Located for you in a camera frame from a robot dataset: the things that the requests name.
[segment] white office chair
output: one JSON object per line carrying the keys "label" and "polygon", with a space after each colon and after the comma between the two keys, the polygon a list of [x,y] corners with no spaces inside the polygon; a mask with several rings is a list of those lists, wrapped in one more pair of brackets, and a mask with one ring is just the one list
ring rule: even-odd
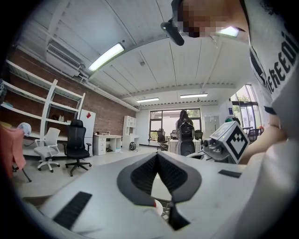
{"label": "white office chair", "polygon": [[[59,154],[59,149],[57,147],[57,139],[59,136],[60,130],[55,128],[49,128],[46,137],[44,140],[35,140],[36,148],[33,149],[35,153],[40,155],[42,158],[39,162],[37,169],[40,171],[41,166],[48,165],[51,173],[53,173],[53,169],[50,164],[56,164],[57,167],[60,167],[60,164],[52,161],[52,157]],[[44,146],[39,146],[37,142],[43,141]]]}

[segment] white refrigerator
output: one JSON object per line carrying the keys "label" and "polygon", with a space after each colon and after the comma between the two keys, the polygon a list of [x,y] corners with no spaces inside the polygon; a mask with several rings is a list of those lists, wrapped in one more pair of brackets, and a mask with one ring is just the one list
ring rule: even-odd
{"label": "white refrigerator", "polygon": [[85,149],[88,149],[86,143],[90,143],[91,146],[89,147],[89,154],[90,156],[93,155],[93,127],[95,121],[96,113],[88,111],[88,110],[81,110],[80,120],[83,122],[83,126],[86,128],[84,143]]}

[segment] window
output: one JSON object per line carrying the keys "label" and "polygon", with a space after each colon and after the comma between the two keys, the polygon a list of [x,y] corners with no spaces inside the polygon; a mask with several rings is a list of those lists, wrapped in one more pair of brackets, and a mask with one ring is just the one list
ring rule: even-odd
{"label": "window", "polygon": [[244,85],[230,99],[234,115],[239,119],[241,127],[259,128],[262,125],[258,103],[251,85]]}
{"label": "window", "polygon": [[[165,131],[165,136],[170,136],[173,130],[176,129],[176,122],[179,119],[182,110],[165,110],[150,112],[150,129],[149,135],[152,140],[158,140],[160,129]],[[186,110],[189,118],[193,121],[194,129],[201,129],[200,109]]]}

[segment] white ceiling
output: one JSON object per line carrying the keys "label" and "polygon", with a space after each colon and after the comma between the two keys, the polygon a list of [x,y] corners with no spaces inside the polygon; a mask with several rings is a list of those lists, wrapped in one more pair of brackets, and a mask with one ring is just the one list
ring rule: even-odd
{"label": "white ceiling", "polygon": [[[133,106],[197,102],[180,95],[208,93],[201,101],[222,103],[253,78],[246,36],[184,37],[177,46],[160,28],[171,18],[171,0],[47,0],[25,24],[19,44],[45,60],[55,40],[78,56],[89,84]],[[88,67],[121,42],[125,48],[96,72]]]}

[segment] white t-shirt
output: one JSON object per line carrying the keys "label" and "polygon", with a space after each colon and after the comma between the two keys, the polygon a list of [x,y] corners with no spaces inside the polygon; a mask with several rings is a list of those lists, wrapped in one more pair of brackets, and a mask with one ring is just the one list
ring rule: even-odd
{"label": "white t-shirt", "polygon": [[299,76],[299,44],[284,20],[263,0],[240,0],[249,25],[250,61],[262,84],[266,112],[275,114],[272,102],[290,78]]}

